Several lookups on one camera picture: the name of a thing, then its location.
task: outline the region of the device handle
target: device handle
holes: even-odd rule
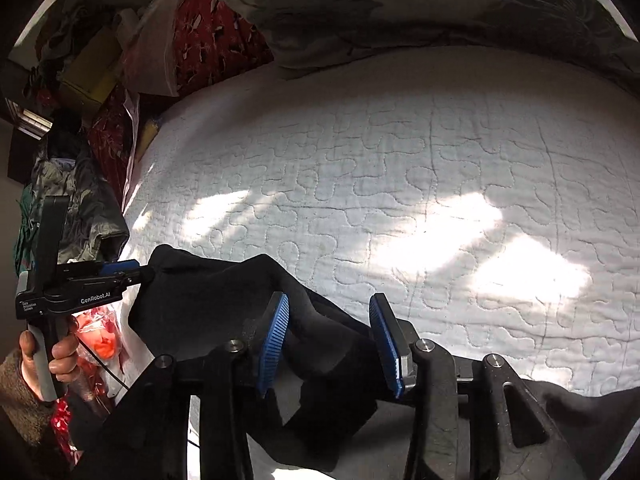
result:
[[[42,400],[53,402],[66,393],[66,385],[57,380],[56,376],[49,371],[49,362],[53,359],[51,349],[68,333],[66,319],[59,316],[37,317],[29,320],[27,330],[36,339],[33,362],[38,375]]]

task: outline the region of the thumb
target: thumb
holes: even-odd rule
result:
[[[33,334],[25,330],[20,334],[20,350],[23,361],[33,361],[33,353],[36,351],[36,339]]]

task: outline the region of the quilted fabric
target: quilted fabric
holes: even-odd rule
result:
[[[123,258],[267,253],[358,319],[384,292],[453,354],[587,395],[640,384],[635,98],[479,47],[276,74],[169,110]]]

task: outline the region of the brown sleeve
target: brown sleeve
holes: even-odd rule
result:
[[[0,406],[29,446],[37,446],[49,427],[52,408],[29,389],[20,370],[20,352],[11,352],[0,365]]]

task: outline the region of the black cable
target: black cable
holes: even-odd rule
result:
[[[82,341],[82,339],[78,338],[78,342],[84,347],[84,349],[89,352],[89,354],[91,354],[91,357],[93,357],[96,361],[98,361],[98,364],[104,368],[104,371],[107,372],[111,377],[113,377],[114,379],[116,379],[116,381],[118,381],[118,383],[120,383],[120,386],[122,386],[125,390],[129,391],[129,387],[120,380],[119,377],[116,376],[116,374],[114,374],[111,370],[109,370],[109,367],[104,364],[101,359],[94,354],[94,351],[91,350],[85,343],[84,341]]]

